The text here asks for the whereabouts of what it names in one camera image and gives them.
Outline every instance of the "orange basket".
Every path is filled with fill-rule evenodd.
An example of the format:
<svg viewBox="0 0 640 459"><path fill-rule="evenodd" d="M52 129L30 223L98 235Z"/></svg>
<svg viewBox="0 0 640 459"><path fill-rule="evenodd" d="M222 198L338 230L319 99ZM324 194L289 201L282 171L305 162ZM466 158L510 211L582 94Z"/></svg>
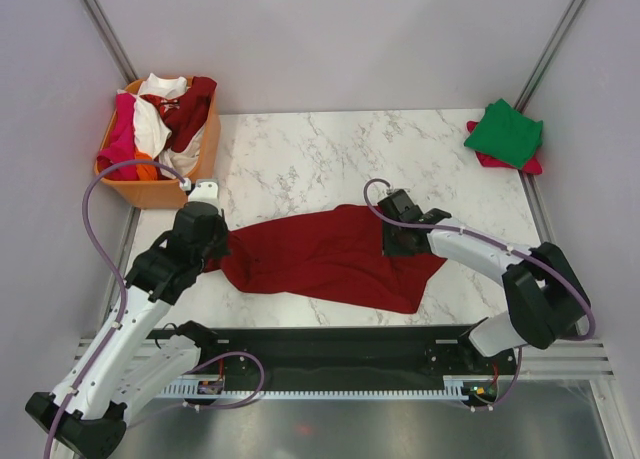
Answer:
<svg viewBox="0 0 640 459"><path fill-rule="evenodd" d="M140 88L140 84L144 79L138 79L132 82L125 90L136 94ZM193 77L187 77L187 83L191 86ZM102 139L100 150L107 147L111 141L111 131L116 125L117 113L111 116L111 122ZM209 115L204 126L204 135L202 144L200 145L200 155L198 162L194 168L185 175L195 183L197 179L208 179L213 174L213 164L216 160L218 152L218 142L220 140L220 117L216 110L215 95L209 107ZM94 163L93 170L96 173L101 171L98 169L97 161ZM187 195L180 189L178 179L167 179L161 181L112 181L102 178L101 182L107 186L113 187L124 197L129 204L140 209L179 209L187 202Z"/></svg>

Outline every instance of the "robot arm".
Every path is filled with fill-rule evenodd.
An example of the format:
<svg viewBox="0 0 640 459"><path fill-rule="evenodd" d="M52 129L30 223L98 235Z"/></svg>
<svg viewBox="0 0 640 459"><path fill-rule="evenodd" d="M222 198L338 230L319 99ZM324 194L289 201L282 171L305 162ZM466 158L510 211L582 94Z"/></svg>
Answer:
<svg viewBox="0 0 640 459"><path fill-rule="evenodd" d="M198 181L188 203L176 214L172 230L162 234L135 259L126 277L129 302L122 320L116 322L121 312L118 305L67 377L50 394L36 393L27 403L27 412L48 432L64 398L71 392L73 397L62 413L55 438L81 456L108 457L142 407L172 380L211 357L207 348L217 343L216 334L190 322L180 326L144 364L123 377L140 343L182 292L195 283L206 261L229 253L228 230L217 192L214 181ZM460 262L504 287L508 312L477 324L458 340L469 371L486 363L486 357L513 347L524 344L540 349L549 347L557 338L570 334L571 327L584 315L561 284L512 254L518 251L544 262L586 297L557 246L513 245L510 250L502 250L473 235L461 234L461 230L470 229L444 211L432 209L423 214L403 190L389 195L379 206L386 217L395 221L437 224L447 229L411 229L384 223L386 255L435 254ZM77 390L73 390L78 372L113 329L111 340Z"/></svg>
<svg viewBox="0 0 640 459"><path fill-rule="evenodd" d="M168 383L199 364L202 335L215 337L195 323L181 326L155 355L123 377L142 341L195 283L206 261L228 254L228 230L217 195L214 181L196 183L189 201L176 214L172 230L135 259L126 276L128 301L121 321L116 322L118 303L67 377L50 394L36 393L27 403L27 413L48 432L64 398L73 394L55 437L81 456L108 457L135 414ZM79 371L113 329L111 339L74 390Z"/></svg>
<svg viewBox="0 0 640 459"><path fill-rule="evenodd" d="M472 355L492 357L522 345L546 349L558 338L572 335L571 329L585 315L580 304L556 279L518 257L530 256L550 266L586 299L582 285L556 245L545 242L530 248L512 244L504 250L497 247L502 241L467 228L447 212L431 209L423 214L402 189L392 192L378 206L394 221L442 226L427 230L383 223L386 255L430 253L452 259L504 288L508 312L484 320L463 338Z"/></svg>

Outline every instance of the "white marble surface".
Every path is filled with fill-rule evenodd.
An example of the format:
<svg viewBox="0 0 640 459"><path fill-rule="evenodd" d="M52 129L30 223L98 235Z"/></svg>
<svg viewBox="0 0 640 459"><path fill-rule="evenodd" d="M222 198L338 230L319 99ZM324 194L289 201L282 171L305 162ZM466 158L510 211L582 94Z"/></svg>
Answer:
<svg viewBox="0 0 640 459"><path fill-rule="evenodd" d="M463 147L466 121L481 116L481 110L223 116L214 177L220 182L229 228L339 204L364 204L365 181L382 177L395 187L409 188L423 210L438 207L508 241L537 244L517 172L484 169ZM171 227L174 214L142 211L132 258ZM162 323L193 319L209 327L461 324L505 309L500 287L448 261L427 284L414 315L288 293L244 294L217 271L201 275Z"/></svg>

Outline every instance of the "green cloth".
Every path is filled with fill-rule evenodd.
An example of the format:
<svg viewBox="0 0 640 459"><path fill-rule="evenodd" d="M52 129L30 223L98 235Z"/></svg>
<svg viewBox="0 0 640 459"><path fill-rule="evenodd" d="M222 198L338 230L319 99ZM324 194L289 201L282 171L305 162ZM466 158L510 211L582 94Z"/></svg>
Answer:
<svg viewBox="0 0 640 459"><path fill-rule="evenodd" d="M524 117L504 99L489 104L464 145L521 169L542 144L542 121Z"/></svg>

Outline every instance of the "white wall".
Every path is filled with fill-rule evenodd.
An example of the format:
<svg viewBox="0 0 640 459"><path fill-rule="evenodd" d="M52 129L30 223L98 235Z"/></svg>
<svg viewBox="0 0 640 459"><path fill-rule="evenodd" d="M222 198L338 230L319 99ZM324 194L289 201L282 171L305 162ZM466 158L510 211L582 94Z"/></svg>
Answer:
<svg viewBox="0 0 640 459"><path fill-rule="evenodd" d="M640 431L640 9L589 0L526 114L544 120L538 184Z"/></svg>
<svg viewBox="0 0 640 459"><path fill-rule="evenodd" d="M68 372L107 284L80 203L124 80L78 0L0 0L0 17L0 456L35 458L24 405ZM92 210L114 253L128 206L101 187Z"/></svg>
<svg viewBox="0 0 640 459"><path fill-rule="evenodd" d="M210 75L222 112L515 102L569 0L99 0L140 75Z"/></svg>

